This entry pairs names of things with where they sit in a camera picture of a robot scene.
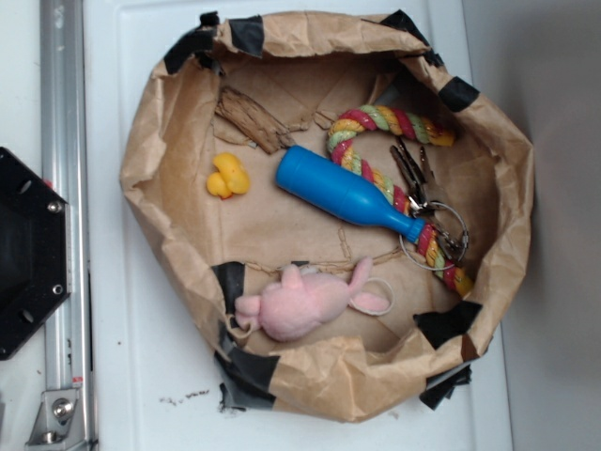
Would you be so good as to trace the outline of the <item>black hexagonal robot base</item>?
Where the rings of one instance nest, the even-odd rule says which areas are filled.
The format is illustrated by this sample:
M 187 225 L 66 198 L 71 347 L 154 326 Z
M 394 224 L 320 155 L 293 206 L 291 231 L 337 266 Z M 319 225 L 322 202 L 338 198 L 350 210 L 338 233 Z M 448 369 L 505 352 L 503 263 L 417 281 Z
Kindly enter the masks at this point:
M 69 296 L 68 203 L 1 149 L 1 359 L 18 350 Z

